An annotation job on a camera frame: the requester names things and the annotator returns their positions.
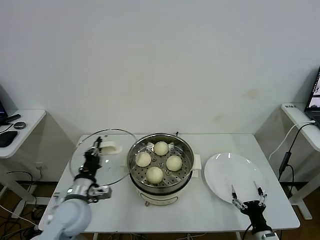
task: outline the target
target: metal steamer tray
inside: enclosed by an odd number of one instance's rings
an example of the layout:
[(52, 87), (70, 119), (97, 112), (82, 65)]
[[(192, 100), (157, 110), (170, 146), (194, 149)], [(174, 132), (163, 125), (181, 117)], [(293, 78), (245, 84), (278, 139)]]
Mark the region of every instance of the metal steamer tray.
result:
[[(169, 146), (168, 153), (163, 156), (154, 153), (154, 146), (160, 141), (166, 142)], [(146, 152), (151, 156), (151, 163), (146, 167), (140, 167), (136, 164), (136, 155), (140, 152)], [(170, 171), (167, 169), (166, 161), (170, 156), (179, 156), (182, 159), (180, 170)], [(143, 137), (131, 147), (127, 164), (131, 179), (141, 190), (156, 195), (172, 194), (183, 188), (190, 180), (194, 154), (190, 146), (180, 137), (166, 133), (155, 133)], [(163, 180), (158, 184), (152, 184), (147, 180), (146, 172), (151, 167), (158, 167), (163, 171)]]

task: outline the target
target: wall outlet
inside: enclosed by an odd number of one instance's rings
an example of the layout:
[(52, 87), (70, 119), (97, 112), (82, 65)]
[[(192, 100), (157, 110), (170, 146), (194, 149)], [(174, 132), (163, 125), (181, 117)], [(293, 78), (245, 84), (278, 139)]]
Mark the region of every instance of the wall outlet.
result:
[(34, 164), (36, 169), (47, 169), (47, 166), (43, 162), (35, 162)]

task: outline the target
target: laptop screen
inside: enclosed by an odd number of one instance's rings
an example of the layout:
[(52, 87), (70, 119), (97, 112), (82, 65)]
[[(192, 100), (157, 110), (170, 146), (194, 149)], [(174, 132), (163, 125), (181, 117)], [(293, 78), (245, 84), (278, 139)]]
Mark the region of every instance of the laptop screen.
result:
[(3, 106), (2, 103), (0, 102), (0, 119), (6, 118), (6, 117), (8, 117), (8, 114), (7, 114), (4, 106)]
[(320, 108), (320, 69), (313, 85), (312, 93), (306, 108)]

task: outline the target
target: black cable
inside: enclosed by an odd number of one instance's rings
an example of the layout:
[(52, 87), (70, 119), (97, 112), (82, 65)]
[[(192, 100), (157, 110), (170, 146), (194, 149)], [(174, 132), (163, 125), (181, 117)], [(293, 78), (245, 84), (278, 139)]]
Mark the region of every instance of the black cable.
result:
[(296, 135), (295, 135), (295, 137), (294, 137), (294, 140), (293, 140), (293, 142), (292, 142), (292, 144), (291, 144), (291, 146), (290, 146), (290, 148), (289, 148), (289, 152), (291, 152), (291, 149), (292, 149), (292, 147), (294, 146), (295, 141), (296, 141), (296, 139), (297, 139), (297, 137), (298, 137), (301, 129), (303, 129), (305, 126), (308, 126), (308, 125), (314, 125), (314, 123), (307, 123), (307, 124), (305, 124), (305, 125), (303, 125), (302, 127), (299, 128), (299, 130), (297, 131), (297, 133), (296, 133)]
[(37, 208), (37, 197), (34, 194), (32, 194), (32, 196), (34, 196), (34, 207), (33, 207), (33, 209), (31, 211), (28, 211), (27, 213), (22, 214), (20, 217), (24, 217), (24, 216), (27, 216), (28, 214), (32, 214), (32, 212)]
[(14, 222), (14, 221), (8, 221), (8, 222), (11, 223), (11, 224), (16, 224), (16, 222)]
[(23, 239), (22, 239), (22, 230), (13, 233), (13, 234), (10, 235), (6, 240), (9, 240), (9, 239), (13, 238), (13, 237), (14, 237), (15, 235), (17, 235), (17, 234), (19, 234), (20, 240), (23, 240)]
[[(14, 224), (12, 225), (12, 226), (14, 226), (14, 225), (18, 225), (19, 226), (19, 230), (21, 229), (21, 224), (20, 223), (18, 223), (17, 221), (16, 222), (14, 222)], [(16, 234), (13, 234), (13, 235), (11, 235), (11, 236), (9, 236), (8, 238), (5, 238), (5, 239), (10, 239), (10, 238), (12, 238), (14, 235), (16, 235)]]
[(43, 178), (42, 168), (39, 168), (38, 170), (40, 171), (40, 177), (37, 180), (35, 180), (33, 183), (31, 183), (31, 185), (37, 183), (38, 181), (40, 181)]
[(247, 234), (247, 232), (249, 231), (249, 229), (252, 227), (252, 224), (250, 224), (247, 228), (246, 228), (246, 230), (244, 231), (244, 234), (243, 234), (243, 236), (242, 236), (242, 240), (245, 240), (245, 236), (246, 236), (246, 234)]
[(291, 171), (292, 171), (292, 183), (291, 183), (289, 194), (287, 195), (287, 198), (290, 198), (291, 193), (292, 193), (292, 188), (293, 188), (294, 182), (295, 182), (295, 171), (294, 171), (294, 168), (290, 164), (288, 164), (287, 166), (290, 167)]
[[(33, 176), (31, 175), (31, 173), (27, 172), (27, 171), (8, 171), (7, 174), (13, 174), (13, 173), (24, 173), (24, 174), (28, 174), (30, 176), (30, 179), (31, 179), (31, 184), (29, 185), (28, 187), (28, 190), (31, 188), (32, 184), (33, 184), (33, 181), (34, 181), (34, 178)], [(18, 206), (20, 201), (17, 202), (17, 204), (14, 206), (14, 208), (12, 209), (11, 212), (13, 212), (16, 207)], [(4, 234), (2, 235), (1, 238), (3, 238), (3, 236), (6, 236), (8, 234), (8, 232), (13, 228), (14, 225), (12, 225), (11, 227), (9, 227), (9, 229), (7, 230), (7, 224), (10, 223), (9, 220), (15, 220), (15, 218), (11, 218), (10, 215), (9, 217), (3, 217), (3, 216), (0, 216), (1, 218), (3, 219), (6, 219), (6, 221), (4, 222)]]
[(10, 126), (8, 126), (8, 128), (6, 130), (0, 131), (0, 134), (8, 131), (14, 124), (13, 123), (8, 123), (8, 125), (10, 125)]

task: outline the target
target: white plate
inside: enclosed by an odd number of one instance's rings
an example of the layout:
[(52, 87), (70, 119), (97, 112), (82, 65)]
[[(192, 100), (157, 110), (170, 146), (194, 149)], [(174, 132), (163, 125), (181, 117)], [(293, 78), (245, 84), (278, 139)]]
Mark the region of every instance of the white plate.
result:
[(219, 153), (205, 164), (204, 176), (210, 189), (222, 200), (232, 203), (232, 187), (237, 197), (243, 201), (258, 200), (258, 190), (254, 181), (265, 192), (265, 178), (248, 159), (235, 153)]

